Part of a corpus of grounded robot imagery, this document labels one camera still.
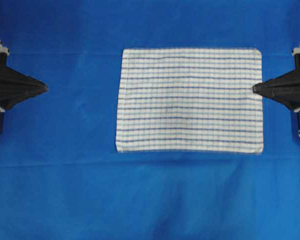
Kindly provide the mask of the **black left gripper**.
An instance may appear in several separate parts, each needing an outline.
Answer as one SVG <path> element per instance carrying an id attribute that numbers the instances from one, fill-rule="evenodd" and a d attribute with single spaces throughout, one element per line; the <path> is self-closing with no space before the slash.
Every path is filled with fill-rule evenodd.
<path id="1" fill-rule="evenodd" d="M 48 92 L 48 86 L 29 75 L 24 75 L 7 66 L 7 58 L 9 49 L 3 46 L 0 39 L 0 69 L 3 67 L 3 85 L 5 87 L 31 87 L 34 90 L 22 90 L 21 92 L 10 93 L 0 103 L 0 134 L 3 128 L 4 113 L 6 110 L 12 109 L 16 104 L 19 104 L 27 99 L 37 97 Z"/>

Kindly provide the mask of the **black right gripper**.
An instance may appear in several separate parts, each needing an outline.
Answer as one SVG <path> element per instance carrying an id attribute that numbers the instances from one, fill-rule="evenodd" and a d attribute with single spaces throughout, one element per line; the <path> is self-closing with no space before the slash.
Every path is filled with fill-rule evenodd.
<path id="1" fill-rule="evenodd" d="M 300 93 L 299 92 L 282 92 L 267 88 L 290 87 L 300 88 L 300 45 L 293 49 L 295 70 L 287 72 L 279 77 L 269 79 L 265 82 L 257 83 L 252 87 L 254 94 L 278 102 L 289 110 L 297 114 L 298 119 L 298 136 L 300 137 Z"/>

